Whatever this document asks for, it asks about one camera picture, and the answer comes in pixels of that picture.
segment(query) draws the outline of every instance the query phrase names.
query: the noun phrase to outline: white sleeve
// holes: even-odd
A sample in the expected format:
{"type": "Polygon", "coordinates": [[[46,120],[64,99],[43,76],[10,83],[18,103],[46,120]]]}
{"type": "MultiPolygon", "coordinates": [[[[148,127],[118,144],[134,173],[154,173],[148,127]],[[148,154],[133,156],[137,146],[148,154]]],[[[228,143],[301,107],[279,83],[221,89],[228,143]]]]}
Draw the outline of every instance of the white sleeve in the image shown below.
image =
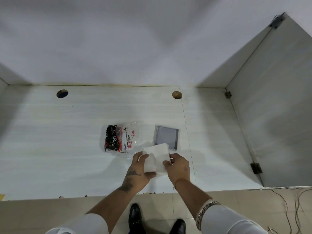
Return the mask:
{"type": "Polygon", "coordinates": [[[49,230],[46,234],[108,234],[105,220],[95,214],[88,213],[82,217],[74,218],[49,230]]]}
{"type": "Polygon", "coordinates": [[[202,218],[202,234],[267,234],[262,227],[234,210],[213,205],[202,218]]]}

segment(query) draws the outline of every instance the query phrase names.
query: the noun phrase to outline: clear plastic bag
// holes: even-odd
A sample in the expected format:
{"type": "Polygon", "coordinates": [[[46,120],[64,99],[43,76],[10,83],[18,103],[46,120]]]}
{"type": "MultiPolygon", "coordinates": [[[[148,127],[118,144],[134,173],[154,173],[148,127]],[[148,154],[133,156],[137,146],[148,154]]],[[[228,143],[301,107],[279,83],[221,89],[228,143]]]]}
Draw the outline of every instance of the clear plastic bag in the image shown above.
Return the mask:
{"type": "Polygon", "coordinates": [[[141,151],[141,128],[138,122],[109,125],[106,129],[105,151],[116,155],[134,155],[141,151]]]}

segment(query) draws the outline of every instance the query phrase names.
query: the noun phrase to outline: hinge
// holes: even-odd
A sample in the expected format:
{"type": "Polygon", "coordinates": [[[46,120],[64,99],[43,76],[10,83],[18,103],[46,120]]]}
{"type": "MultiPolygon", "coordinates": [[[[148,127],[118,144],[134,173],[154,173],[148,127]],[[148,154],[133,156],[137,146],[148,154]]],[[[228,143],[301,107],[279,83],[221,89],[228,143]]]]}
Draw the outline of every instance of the hinge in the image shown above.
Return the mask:
{"type": "Polygon", "coordinates": [[[281,15],[275,16],[272,22],[270,23],[269,27],[271,27],[274,30],[277,29],[281,25],[281,23],[285,20],[284,14],[285,12],[281,15]]]}
{"type": "Polygon", "coordinates": [[[228,91],[228,92],[224,93],[224,95],[225,95],[226,98],[231,98],[232,97],[231,91],[228,91]]]}
{"type": "Polygon", "coordinates": [[[250,166],[252,167],[252,171],[254,174],[261,174],[262,169],[259,165],[259,163],[251,163],[250,166]]]}

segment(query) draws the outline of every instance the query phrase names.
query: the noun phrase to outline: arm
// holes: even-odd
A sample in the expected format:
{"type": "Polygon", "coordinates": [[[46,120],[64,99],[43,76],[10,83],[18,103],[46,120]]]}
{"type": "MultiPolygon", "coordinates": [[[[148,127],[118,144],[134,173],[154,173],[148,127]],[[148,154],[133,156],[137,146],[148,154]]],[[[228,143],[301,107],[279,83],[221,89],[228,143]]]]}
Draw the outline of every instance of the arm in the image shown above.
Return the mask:
{"type": "Polygon", "coordinates": [[[156,176],[156,173],[144,173],[144,163],[149,155],[141,155],[142,152],[133,156],[132,164],[118,189],[101,200],[83,217],[72,219],[59,228],[49,230],[46,234],[111,233],[135,194],[156,176]]]}
{"type": "Polygon", "coordinates": [[[121,214],[135,194],[140,192],[149,183],[150,179],[156,176],[156,173],[144,173],[144,162],[149,155],[141,155],[142,152],[133,156],[132,164],[121,187],[87,212],[87,214],[95,213],[103,217],[107,223],[109,233],[112,232],[121,214]]]}
{"type": "MultiPolygon", "coordinates": [[[[172,159],[163,161],[168,176],[195,220],[209,195],[190,182],[189,162],[177,153],[172,159]]],[[[257,223],[223,205],[208,207],[201,218],[201,231],[204,234],[267,234],[257,223]]]]}

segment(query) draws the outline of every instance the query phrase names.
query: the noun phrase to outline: dark trousers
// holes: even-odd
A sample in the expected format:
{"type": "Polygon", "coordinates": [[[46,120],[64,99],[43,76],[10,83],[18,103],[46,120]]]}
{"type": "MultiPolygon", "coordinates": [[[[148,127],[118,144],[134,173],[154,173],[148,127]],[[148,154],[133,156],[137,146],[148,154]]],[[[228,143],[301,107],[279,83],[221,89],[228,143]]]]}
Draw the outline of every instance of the dark trousers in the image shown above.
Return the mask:
{"type": "Polygon", "coordinates": [[[137,223],[131,227],[129,234],[146,234],[146,232],[143,225],[141,223],[137,223]]]}

